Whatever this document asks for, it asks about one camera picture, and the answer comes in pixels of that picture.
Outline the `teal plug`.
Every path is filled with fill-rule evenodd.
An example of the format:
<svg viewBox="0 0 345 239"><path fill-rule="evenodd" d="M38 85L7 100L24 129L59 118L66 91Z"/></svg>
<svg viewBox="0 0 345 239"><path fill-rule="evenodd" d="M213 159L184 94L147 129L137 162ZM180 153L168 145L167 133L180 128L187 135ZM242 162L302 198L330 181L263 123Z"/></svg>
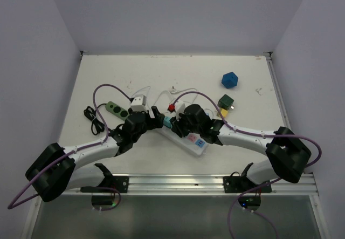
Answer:
<svg viewBox="0 0 345 239"><path fill-rule="evenodd" d="M164 117L164 121L163 124L165 127L171 129L172 128L172 124L170 122L171 117Z"/></svg>

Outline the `white power strip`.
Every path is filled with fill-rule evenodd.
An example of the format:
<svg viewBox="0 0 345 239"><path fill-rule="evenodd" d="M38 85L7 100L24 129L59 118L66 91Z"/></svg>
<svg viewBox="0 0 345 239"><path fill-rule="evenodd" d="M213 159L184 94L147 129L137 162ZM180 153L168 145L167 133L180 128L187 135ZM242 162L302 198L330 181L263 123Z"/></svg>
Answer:
<svg viewBox="0 0 345 239"><path fill-rule="evenodd" d="M168 138L194 157L204 155L208 148L208 144L198 134L189 133L187 136L180 138L166 126L155 129L155 131Z"/></svg>

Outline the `yellow plug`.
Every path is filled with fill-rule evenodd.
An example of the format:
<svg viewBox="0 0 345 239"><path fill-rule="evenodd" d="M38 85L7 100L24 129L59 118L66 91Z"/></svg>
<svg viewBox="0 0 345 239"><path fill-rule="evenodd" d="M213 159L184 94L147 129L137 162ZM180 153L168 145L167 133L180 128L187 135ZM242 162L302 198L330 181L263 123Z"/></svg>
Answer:
<svg viewBox="0 0 345 239"><path fill-rule="evenodd" d="M220 114L221 114L221 116L222 116L223 118L226 118L227 115L228 115L228 113L229 113L228 110L223 109L223 108L220 109Z"/></svg>

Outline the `dark green plug adapter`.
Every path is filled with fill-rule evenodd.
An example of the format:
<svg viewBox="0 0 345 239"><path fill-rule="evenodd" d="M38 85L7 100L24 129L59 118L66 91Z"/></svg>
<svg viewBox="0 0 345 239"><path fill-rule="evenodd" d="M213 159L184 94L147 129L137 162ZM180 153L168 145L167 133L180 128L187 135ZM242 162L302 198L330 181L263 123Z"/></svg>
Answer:
<svg viewBox="0 0 345 239"><path fill-rule="evenodd" d="M224 110L233 110L234 106L234 99L232 99L230 96L227 94L224 94L218 101L218 107L222 108Z"/></svg>

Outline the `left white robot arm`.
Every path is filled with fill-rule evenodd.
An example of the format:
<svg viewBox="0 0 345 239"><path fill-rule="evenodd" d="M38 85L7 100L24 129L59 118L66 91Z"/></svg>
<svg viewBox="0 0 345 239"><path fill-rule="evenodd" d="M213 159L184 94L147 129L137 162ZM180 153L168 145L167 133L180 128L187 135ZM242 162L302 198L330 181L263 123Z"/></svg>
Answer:
<svg viewBox="0 0 345 239"><path fill-rule="evenodd" d="M44 202L60 196L72 187L72 175L83 166L101 159L113 158L130 149L147 131L162 128L164 114L156 106L149 112L130 110L123 124L111 130L104 138L88 144L61 147L58 143L48 145L28 168L25 177Z"/></svg>

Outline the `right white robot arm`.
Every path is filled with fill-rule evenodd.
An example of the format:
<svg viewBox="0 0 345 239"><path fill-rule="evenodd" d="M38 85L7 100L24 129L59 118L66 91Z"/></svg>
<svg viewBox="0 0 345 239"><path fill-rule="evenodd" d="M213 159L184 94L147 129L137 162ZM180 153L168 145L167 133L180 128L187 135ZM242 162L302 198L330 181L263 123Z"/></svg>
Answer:
<svg viewBox="0 0 345 239"><path fill-rule="evenodd" d="M232 182L247 192L275 179L298 183L311 157L308 147L287 127L261 132L230 127L222 120L211 119L197 104L186 107L170 123L171 130L181 138L195 133L209 144L237 146L266 156L262 162L249 163Z"/></svg>

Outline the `green power strip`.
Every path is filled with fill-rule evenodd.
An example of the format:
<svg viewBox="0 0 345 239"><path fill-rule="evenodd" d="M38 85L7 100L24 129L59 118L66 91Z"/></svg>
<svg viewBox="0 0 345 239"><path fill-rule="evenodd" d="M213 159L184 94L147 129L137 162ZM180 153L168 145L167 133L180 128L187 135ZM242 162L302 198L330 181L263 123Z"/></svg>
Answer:
<svg viewBox="0 0 345 239"><path fill-rule="evenodd" d="M123 107L119 106L118 104L109 101L106 105L105 105L106 110L111 113L112 115L116 116L117 118L125 121L127 119L127 117L129 116L129 113L126 109L124 109Z"/></svg>

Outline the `blue plug adapter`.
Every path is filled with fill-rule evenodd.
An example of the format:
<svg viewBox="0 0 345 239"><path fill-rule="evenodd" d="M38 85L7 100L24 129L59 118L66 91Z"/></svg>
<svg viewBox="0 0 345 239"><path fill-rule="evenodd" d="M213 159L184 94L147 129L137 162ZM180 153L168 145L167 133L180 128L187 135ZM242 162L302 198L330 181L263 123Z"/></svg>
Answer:
<svg viewBox="0 0 345 239"><path fill-rule="evenodd" d="M225 88L233 88L238 84L238 76L234 72L229 72L223 75L221 80Z"/></svg>

